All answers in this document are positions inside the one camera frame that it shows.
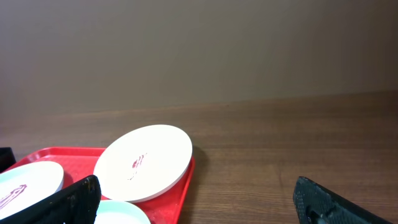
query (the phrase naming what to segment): plate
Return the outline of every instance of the plate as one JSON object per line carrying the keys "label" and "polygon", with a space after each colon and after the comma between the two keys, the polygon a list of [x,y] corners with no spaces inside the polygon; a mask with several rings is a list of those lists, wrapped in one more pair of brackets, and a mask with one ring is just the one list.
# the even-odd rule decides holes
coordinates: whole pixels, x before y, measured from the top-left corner
{"label": "plate", "polygon": [[173,187],[191,156],[192,143],[184,131],[169,125],[146,126],[113,142],[99,157],[94,175],[105,197],[143,202]]}
{"label": "plate", "polygon": [[102,200],[94,224],[125,223],[150,224],[148,217],[137,206],[128,202]]}
{"label": "plate", "polygon": [[0,220],[58,192],[63,169],[56,162],[34,162],[0,174]]}

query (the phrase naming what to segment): wood grain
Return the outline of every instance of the wood grain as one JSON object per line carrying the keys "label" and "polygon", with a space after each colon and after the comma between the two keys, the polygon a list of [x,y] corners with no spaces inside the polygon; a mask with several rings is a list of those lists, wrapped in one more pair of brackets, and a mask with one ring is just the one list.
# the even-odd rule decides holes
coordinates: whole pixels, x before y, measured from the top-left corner
{"label": "wood grain", "polygon": [[300,175],[398,222],[398,92],[102,111],[2,121],[17,159],[48,146],[106,147],[150,124],[185,130],[197,168],[181,223],[298,223]]}

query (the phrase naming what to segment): table surface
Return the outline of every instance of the table surface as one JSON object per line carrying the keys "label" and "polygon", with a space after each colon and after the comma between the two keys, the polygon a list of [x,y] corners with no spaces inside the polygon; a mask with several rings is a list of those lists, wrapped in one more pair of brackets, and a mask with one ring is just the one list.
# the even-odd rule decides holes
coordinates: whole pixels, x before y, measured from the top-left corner
{"label": "table surface", "polygon": [[398,222],[398,92],[64,114],[0,122],[17,159],[48,146],[106,147],[150,124],[182,128],[197,166],[180,223],[298,223],[306,176]]}

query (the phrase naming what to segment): wall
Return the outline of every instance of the wall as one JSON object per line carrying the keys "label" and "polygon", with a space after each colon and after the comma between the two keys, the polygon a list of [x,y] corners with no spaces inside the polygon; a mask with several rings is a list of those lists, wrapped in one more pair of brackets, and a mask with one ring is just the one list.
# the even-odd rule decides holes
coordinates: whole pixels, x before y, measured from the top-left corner
{"label": "wall", "polygon": [[0,119],[398,86],[398,1],[0,1]]}

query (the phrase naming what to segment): printed logo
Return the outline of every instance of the printed logo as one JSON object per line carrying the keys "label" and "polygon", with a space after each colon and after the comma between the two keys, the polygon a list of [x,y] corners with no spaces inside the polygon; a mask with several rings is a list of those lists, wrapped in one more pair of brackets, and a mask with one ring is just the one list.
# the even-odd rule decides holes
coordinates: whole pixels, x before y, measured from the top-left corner
{"label": "printed logo", "polygon": [[128,180],[133,179],[137,175],[139,169],[141,168],[142,161],[144,160],[144,156],[146,155],[147,153],[139,156],[139,158],[134,161],[134,163],[132,164],[132,176]]}
{"label": "printed logo", "polygon": [[0,210],[10,203],[14,198],[18,197],[26,188],[26,184],[22,184],[0,200]]}

